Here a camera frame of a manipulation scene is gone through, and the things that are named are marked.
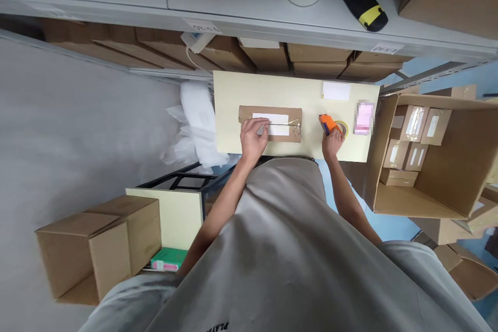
gray t-shirt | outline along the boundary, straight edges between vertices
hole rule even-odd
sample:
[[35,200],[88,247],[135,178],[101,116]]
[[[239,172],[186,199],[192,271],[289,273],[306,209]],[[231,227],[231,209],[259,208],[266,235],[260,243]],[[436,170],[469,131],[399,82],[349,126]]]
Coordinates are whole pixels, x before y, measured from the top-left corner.
[[491,331],[432,250],[375,247],[327,205],[317,164],[299,158],[255,168],[189,275],[158,276],[119,284],[82,331]]

black metal frame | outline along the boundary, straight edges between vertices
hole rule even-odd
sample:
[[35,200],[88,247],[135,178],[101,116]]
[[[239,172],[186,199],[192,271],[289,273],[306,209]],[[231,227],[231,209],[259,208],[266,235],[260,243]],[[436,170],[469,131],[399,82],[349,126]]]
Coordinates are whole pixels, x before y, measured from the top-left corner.
[[[184,167],[183,169],[174,171],[170,174],[161,176],[157,179],[154,179],[153,181],[146,182],[144,184],[140,184],[137,186],[137,188],[154,188],[155,186],[162,184],[164,182],[167,182],[168,180],[171,180],[173,178],[176,178],[176,180],[173,182],[171,187],[168,188],[168,190],[175,190],[177,188],[181,189],[188,189],[188,190],[194,190],[197,192],[201,193],[201,203],[202,203],[202,219],[206,218],[206,209],[205,209],[205,197],[207,193],[212,189],[213,187],[217,186],[220,184],[223,180],[225,180],[227,177],[230,176],[232,173],[233,169],[235,166],[232,166],[229,168],[227,171],[225,171],[221,175],[208,175],[208,174],[195,174],[195,173],[189,173],[188,171],[195,169],[196,167],[199,167],[201,164],[199,162],[193,163],[187,167]],[[200,187],[181,187],[179,186],[180,182],[182,181],[183,178],[194,178],[194,179],[204,179],[204,182],[202,183],[202,186]]]

hand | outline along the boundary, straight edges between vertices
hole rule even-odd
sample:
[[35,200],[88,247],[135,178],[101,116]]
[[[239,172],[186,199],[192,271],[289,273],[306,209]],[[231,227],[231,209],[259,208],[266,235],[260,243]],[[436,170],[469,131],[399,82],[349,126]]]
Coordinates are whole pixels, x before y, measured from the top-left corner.
[[337,157],[342,143],[344,143],[344,136],[337,128],[334,128],[329,136],[323,134],[322,152],[326,161]]
[[[242,123],[240,130],[240,142],[242,144],[241,161],[249,163],[252,167],[256,165],[268,143],[269,123],[270,120],[268,118],[252,118]],[[263,134],[259,136],[256,132],[258,132],[261,126],[264,126]]]

orange tape dispenser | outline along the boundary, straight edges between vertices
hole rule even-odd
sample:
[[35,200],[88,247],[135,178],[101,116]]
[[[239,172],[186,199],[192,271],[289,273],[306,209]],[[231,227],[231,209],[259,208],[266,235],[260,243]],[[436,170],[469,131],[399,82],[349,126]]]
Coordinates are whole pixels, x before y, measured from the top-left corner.
[[318,116],[320,124],[322,125],[323,132],[329,136],[332,130],[337,127],[342,136],[348,136],[348,125],[343,121],[334,121],[330,115],[320,114]]

white cable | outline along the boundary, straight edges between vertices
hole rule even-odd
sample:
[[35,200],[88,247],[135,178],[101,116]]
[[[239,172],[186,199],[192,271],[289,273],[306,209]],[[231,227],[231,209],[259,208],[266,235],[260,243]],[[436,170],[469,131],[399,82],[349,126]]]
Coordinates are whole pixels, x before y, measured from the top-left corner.
[[188,57],[188,59],[190,60],[190,62],[191,62],[193,65],[195,65],[196,67],[198,67],[200,70],[204,70],[205,72],[208,72],[208,73],[209,73],[209,71],[208,71],[208,70],[206,70],[206,69],[204,69],[204,68],[201,68],[198,64],[196,64],[194,61],[192,61],[192,59],[190,58],[190,55],[188,54],[188,51],[189,51],[188,46],[185,46],[185,53],[187,53],[187,57]]

